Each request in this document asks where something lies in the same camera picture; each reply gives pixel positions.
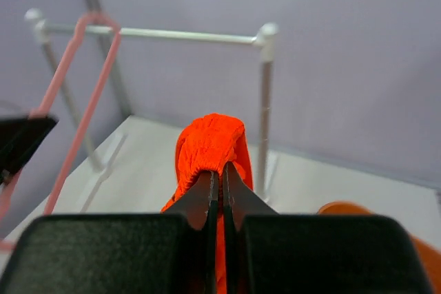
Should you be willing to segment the orange shorts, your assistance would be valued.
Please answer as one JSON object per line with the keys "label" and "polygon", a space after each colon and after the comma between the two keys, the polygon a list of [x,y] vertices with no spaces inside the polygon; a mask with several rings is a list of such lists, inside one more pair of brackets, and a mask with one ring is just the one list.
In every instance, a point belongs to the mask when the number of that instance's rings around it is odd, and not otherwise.
{"label": "orange shorts", "polygon": [[182,229],[172,278],[175,293],[248,293],[246,215],[260,204],[244,123],[209,114],[178,137],[177,188],[162,209]]}

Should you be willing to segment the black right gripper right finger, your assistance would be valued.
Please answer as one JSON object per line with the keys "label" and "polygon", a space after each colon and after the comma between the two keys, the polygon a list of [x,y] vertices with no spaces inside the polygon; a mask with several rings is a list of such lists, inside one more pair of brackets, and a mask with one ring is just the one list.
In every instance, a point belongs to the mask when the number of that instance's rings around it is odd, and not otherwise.
{"label": "black right gripper right finger", "polygon": [[279,214],[223,170],[228,293],[432,293],[409,234],[381,215]]}

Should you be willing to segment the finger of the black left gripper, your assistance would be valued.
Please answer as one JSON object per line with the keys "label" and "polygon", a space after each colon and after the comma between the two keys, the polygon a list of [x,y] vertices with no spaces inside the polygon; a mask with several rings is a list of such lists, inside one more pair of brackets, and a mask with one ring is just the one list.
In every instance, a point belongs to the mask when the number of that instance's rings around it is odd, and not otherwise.
{"label": "finger of the black left gripper", "polygon": [[24,168],[57,123],[51,115],[1,118],[1,184]]}

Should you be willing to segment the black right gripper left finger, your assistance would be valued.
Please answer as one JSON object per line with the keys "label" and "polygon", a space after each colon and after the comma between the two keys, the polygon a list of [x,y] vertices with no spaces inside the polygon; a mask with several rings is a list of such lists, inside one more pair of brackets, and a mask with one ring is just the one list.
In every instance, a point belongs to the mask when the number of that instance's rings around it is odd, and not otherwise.
{"label": "black right gripper left finger", "polygon": [[201,173],[163,213],[34,219],[1,276],[2,293],[215,293],[218,175]]}

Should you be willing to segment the pink clothes hanger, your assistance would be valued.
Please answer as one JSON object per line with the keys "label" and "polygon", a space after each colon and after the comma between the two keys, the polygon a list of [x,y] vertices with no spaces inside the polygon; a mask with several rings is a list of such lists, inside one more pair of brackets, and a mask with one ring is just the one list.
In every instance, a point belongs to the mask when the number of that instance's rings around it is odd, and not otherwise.
{"label": "pink clothes hanger", "polygon": [[[121,43],[120,25],[111,20],[108,15],[100,12],[83,14],[73,27],[73,35],[68,41],[61,60],[58,61],[54,57],[54,51],[50,42],[50,29],[46,25],[46,20],[41,11],[38,9],[29,9],[25,14],[25,20],[30,24],[37,43],[43,48],[44,54],[48,57],[50,64],[55,68],[52,80],[40,104],[19,117],[19,120],[29,129],[25,132],[25,136],[29,138],[35,135],[37,133],[35,125],[49,119],[53,113],[52,106],[59,96],[63,98],[68,106],[68,111],[74,121],[76,132],[48,197],[25,217],[11,234],[1,239],[1,250],[6,253],[13,250],[19,237],[19,232],[24,230],[31,221],[40,216],[50,215],[56,210],[56,203],[61,195],[61,191],[67,189],[68,185],[73,182],[68,176],[70,175],[74,160],[81,147],[86,149],[89,168],[85,170],[85,175],[80,177],[81,183],[79,188],[73,191],[73,205],[70,208],[75,213],[87,211],[99,187],[110,176],[114,161],[127,138],[125,134],[116,134],[111,138],[110,144],[103,154],[98,154],[92,139],[88,135],[88,127],[107,79],[110,76]],[[87,28],[95,27],[103,28],[104,32],[112,35],[113,39],[85,111],[80,112],[74,101],[73,93],[68,87],[67,73],[76,52],[83,43]]]}

